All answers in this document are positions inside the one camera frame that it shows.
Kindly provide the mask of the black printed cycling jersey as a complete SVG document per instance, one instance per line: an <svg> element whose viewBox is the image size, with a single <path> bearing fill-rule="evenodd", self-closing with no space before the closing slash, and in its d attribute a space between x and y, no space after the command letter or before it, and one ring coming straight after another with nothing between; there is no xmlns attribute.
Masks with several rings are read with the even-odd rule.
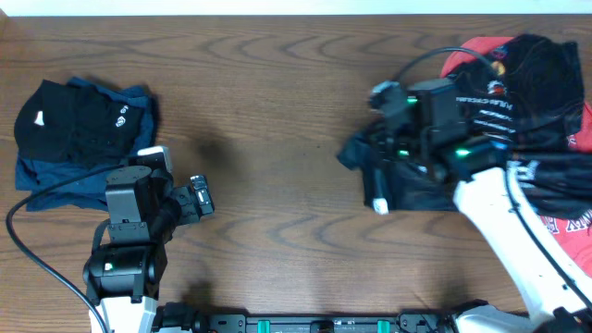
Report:
<svg viewBox="0 0 592 333"><path fill-rule="evenodd" d="M523 34L452 47L432 80L395 76L372 91L378 118L354 134L339 162L363 175L364 202L379 214L451 211L456 185L514 161L541 216L576 219L591 208L591 150L584 82L574 42Z"/></svg>

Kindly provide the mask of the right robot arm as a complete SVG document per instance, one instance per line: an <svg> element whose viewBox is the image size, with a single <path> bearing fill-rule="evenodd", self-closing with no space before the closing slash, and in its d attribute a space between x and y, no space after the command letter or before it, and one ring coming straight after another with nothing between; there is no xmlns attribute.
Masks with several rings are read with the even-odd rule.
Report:
<svg viewBox="0 0 592 333"><path fill-rule="evenodd" d="M559 154L519 151L473 137L448 79L405 88L387 80L370 94L380 119L372 149L370 204L386 215L395 202L392 170L408 166L438 186L451 183L454 206L482 234L524 302L524 315L475 301L438 320L439 332L588 332L591 277L549 234L522 184Z"/></svg>

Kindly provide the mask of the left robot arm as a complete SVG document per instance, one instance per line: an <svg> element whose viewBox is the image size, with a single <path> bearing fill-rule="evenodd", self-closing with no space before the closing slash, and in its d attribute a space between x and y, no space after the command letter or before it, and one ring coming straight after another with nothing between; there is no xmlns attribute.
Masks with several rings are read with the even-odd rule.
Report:
<svg viewBox="0 0 592 333"><path fill-rule="evenodd" d="M92 332L205 332L189 305L159 305L166 244L179 226L214 213L205 176L177 187L163 168L126 166L107 176L109 218L95 231L83 269Z"/></svg>

